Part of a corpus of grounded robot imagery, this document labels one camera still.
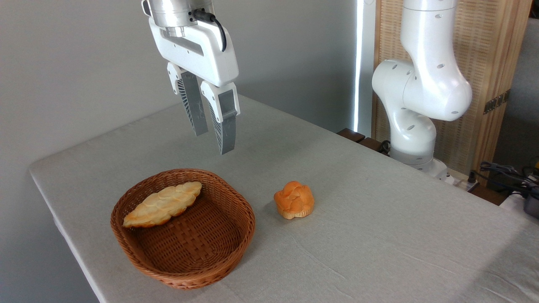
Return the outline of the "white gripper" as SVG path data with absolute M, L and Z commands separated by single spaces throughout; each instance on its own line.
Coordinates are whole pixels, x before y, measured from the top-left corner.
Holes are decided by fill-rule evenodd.
M 173 37 L 154 19 L 148 22 L 160 55 L 169 61 L 167 72 L 173 92 L 181 98 L 195 135 L 208 132 L 201 88 L 208 100 L 219 151 L 223 155 L 234 150 L 240 107 L 233 81 L 239 69 L 228 30 L 224 29 L 227 48 L 222 51 L 221 32 L 214 24 L 199 21 L 183 27 L 183 37 Z M 197 77 L 205 80 L 200 88 Z

